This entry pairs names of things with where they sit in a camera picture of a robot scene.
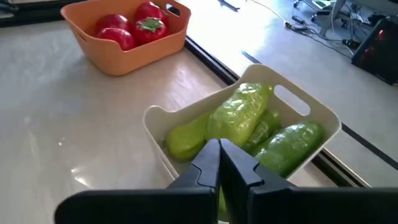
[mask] pepper stem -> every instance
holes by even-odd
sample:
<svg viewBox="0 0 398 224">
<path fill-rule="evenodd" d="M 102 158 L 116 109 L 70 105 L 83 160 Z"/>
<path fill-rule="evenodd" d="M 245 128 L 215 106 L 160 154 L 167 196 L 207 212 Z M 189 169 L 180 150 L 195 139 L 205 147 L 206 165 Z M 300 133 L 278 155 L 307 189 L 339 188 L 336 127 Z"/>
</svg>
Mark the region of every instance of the pepper stem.
<svg viewBox="0 0 398 224">
<path fill-rule="evenodd" d="M 163 28 L 164 24 L 159 18 L 147 17 L 144 20 L 138 21 L 140 30 L 149 30 L 155 32 L 158 28 Z"/>
</svg>

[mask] green vegetable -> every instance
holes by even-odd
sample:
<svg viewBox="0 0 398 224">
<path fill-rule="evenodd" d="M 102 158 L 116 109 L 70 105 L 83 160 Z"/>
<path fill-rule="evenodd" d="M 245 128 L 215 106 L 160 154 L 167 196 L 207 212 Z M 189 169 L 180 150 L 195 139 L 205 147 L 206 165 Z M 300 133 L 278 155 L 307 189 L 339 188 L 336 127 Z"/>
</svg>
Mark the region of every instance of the green vegetable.
<svg viewBox="0 0 398 224">
<path fill-rule="evenodd" d="M 256 147 L 260 164 L 287 177 L 322 143 L 324 130 L 314 121 L 303 121 L 276 132 Z"/>
<path fill-rule="evenodd" d="M 271 90 L 262 83 L 241 84 L 210 116 L 206 140 L 226 138 L 241 147 L 264 114 Z"/>
<path fill-rule="evenodd" d="M 252 153 L 253 147 L 267 140 L 275 131 L 280 128 L 280 116 L 276 111 L 266 110 L 260 123 L 257 124 L 250 138 L 241 147 L 243 150 Z"/>
<path fill-rule="evenodd" d="M 193 121 L 177 126 L 166 138 L 166 144 L 173 159 L 183 162 L 193 159 L 205 146 L 205 132 L 211 112 Z"/>
<path fill-rule="evenodd" d="M 223 193 L 222 188 L 220 188 L 220 197 L 218 200 L 218 211 L 219 211 L 219 213 L 226 215 L 226 205 L 225 205 L 224 193 Z"/>
</svg>

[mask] orange basket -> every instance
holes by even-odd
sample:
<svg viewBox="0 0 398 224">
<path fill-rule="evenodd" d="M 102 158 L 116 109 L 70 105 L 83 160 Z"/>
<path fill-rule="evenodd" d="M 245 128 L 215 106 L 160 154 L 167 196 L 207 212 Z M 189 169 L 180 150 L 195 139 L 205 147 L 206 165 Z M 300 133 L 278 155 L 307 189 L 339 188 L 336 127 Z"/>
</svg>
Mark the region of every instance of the orange basket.
<svg viewBox="0 0 398 224">
<path fill-rule="evenodd" d="M 104 73 L 124 75 L 139 67 L 182 50 L 187 34 L 191 11 L 174 0 L 156 0 L 169 19 L 170 35 L 134 49 L 123 51 L 112 40 L 94 37 L 95 23 L 108 14 L 124 15 L 131 22 L 138 6 L 148 0 L 90 0 L 69 4 L 61 9 L 61 15 L 69 23 L 77 42 L 85 55 Z M 166 9 L 171 5 L 180 11 L 177 16 Z"/>
</svg>

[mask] table surface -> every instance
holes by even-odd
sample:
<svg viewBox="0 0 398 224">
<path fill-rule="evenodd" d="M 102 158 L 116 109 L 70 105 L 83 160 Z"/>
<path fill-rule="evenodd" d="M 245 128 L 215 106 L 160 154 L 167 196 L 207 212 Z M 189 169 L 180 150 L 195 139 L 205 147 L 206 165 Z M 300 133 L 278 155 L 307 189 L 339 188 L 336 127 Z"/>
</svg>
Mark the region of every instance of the table surface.
<svg viewBox="0 0 398 224">
<path fill-rule="evenodd" d="M 145 109 L 177 110 L 225 87 L 187 50 L 106 76 L 65 22 L 0 29 L 0 51 L 2 223 L 52 223 L 57 204 L 86 189 L 164 188 Z M 332 184 L 312 164 L 291 180 Z"/>
</svg>

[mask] white basket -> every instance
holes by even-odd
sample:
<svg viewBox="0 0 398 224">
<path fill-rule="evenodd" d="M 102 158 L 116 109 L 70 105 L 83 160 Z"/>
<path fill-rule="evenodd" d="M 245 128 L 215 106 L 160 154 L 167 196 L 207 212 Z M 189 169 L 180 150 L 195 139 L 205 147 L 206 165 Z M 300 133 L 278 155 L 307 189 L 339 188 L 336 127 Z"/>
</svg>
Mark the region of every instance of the white basket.
<svg viewBox="0 0 398 224">
<path fill-rule="evenodd" d="M 151 106 L 145 112 L 144 126 L 151 141 L 152 149 L 162 159 L 173 179 L 176 179 L 180 174 L 186 171 L 189 166 L 189 162 L 175 162 L 169 157 L 167 149 L 163 147 L 163 140 L 169 131 L 180 124 L 195 119 L 197 116 L 206 113 L 213 108 L 217 108 L 226 101 L 242 83 L 265 83 L 274 86 L 275 88 L 277 88 L 277 85 L 281 85 L 301 99 L 300 101 L 293 97 L 295 100 L 288 101 L 290 105 L 294 105 L 295 108 L 297 108 L 298 101 L 304 105 L 308 105 L 310 110 L 309 113 L 301 115 L 285 102 L 285 97 L 283 97 L 284 100 L 282 100 L 279 98 L 279 96 L 282 96 L 279 93 L 279 96 L 275 95 L 275 93 L 272 94 L 269 97 L 267 109 L 279 112 L 281 116 L 281 125 L 283 127 L 303 120 L 312 120 L 318 121 L 325 129 L 325 138 L 321 146 L 319 146 L 314 153 L 308 156 L 307 159 L 302 162 L 293 173 L 291 173 L 291 175 L 309 163 L 323 149 L 324 145 L 341 129 L 341 122 L 337 115 L 325 105 L 321 104 L 318 100 L 314 99 L 314 97 L 308 95 L 306 92 L 269 67 L 259 64 L 250 65 L 234 85 L 217 91 L 181 110 L 166 111 L 159 106 Z"/>
</svg>

